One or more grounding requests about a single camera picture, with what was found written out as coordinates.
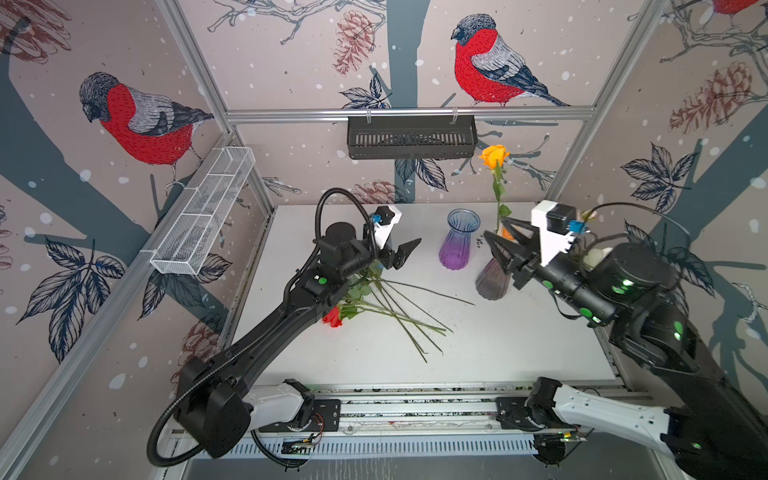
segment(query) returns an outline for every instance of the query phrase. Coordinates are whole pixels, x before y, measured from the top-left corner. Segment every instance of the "mesh basket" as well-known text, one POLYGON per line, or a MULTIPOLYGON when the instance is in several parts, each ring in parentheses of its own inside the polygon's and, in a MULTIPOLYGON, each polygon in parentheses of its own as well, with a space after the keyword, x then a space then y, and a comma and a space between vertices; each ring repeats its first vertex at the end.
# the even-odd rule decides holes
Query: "mesh basket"
POLYGON ((469 158, 475 154, 478 133, 475 117, 350 117, 347 126, 349 157, 355 160, 389 158, 469 158))
POLYGON ((160 273, 197 275, 255 159, 247 147, 225 147, 176 219, 150 263, 160 273))

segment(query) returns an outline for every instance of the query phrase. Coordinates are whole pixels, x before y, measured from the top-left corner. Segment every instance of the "yellow rose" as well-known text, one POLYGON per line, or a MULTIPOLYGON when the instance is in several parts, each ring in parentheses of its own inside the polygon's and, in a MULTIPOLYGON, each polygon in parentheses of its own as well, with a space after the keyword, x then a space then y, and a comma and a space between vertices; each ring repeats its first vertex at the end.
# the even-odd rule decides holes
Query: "yellow rose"
POLYGON ((492 145, 482 151, 480 158, 484 160, 483 164, 488 165, 488 168, 496 168, 503 165, 504 159, 509 157, 509 152, 504 145, 492 145))

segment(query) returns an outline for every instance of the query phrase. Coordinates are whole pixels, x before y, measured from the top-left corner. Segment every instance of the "gray floor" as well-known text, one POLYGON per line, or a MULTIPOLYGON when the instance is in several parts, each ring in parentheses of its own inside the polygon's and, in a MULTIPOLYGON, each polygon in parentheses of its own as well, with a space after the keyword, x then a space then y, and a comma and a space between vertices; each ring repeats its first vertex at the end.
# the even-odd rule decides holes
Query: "gray floor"
POLYGON ((541 480, 663 478, 648 449, 605 433, 590 435, 560 468, 545 468, 531 456, 373 458, 311 461, 300 472, 285 473, 269 460, 193 460, 184 480, 541 480))

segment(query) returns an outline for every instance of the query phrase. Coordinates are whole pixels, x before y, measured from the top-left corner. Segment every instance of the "glass vase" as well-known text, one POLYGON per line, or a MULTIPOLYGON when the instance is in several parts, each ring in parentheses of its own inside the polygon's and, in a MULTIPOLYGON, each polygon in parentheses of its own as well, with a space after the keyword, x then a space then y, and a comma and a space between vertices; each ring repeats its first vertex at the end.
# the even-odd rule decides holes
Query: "glass vase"
POLYGON ((507 294, 510 276, 504 274, 495 258, 491 258, 475 280, 475 289, 486 300, 498 300, 507 294))
POLYGON ((457 208, 448 214, 451 231, 440 247, 440 263, 449 270, 461 270, 469 262, 472 233, 480 228, 480 217, 472 210, 457 208))

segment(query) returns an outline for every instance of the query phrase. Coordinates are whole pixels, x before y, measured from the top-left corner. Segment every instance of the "white slotted cable tray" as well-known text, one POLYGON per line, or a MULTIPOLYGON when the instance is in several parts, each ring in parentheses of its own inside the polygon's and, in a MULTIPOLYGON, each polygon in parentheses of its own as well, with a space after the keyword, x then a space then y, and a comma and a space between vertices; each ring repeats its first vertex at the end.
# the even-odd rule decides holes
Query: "white slotted cable tray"
POLYGON ((197 275, 255 159, 248 147, 225 147, 187 202, 150 263, 160 273, 197 275))

